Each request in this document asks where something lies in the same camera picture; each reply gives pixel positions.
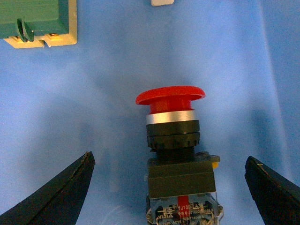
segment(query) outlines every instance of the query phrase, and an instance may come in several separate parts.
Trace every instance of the blue fabric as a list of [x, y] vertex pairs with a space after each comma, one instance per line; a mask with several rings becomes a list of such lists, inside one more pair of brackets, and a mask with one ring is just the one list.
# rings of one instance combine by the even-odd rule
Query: blue fabric
[[[247, 157], [300, 184], [299, 102], [283, 105], [272, 46], [259, 2], [217, 0], [79, 0], [78, 44], [17, 50], [1, 40], [0, 214], [91, 150], [96, 165], [77, 224], [146, 224], [144, 176], [154, 155], [149, 109], [135, 98], [193, 85], [207, 95], [193, 103], [197, 150], [221, 157], [222, 224], [263, 225], [244, 179]], [[285, 85], [297, 88], [292, 76]]]

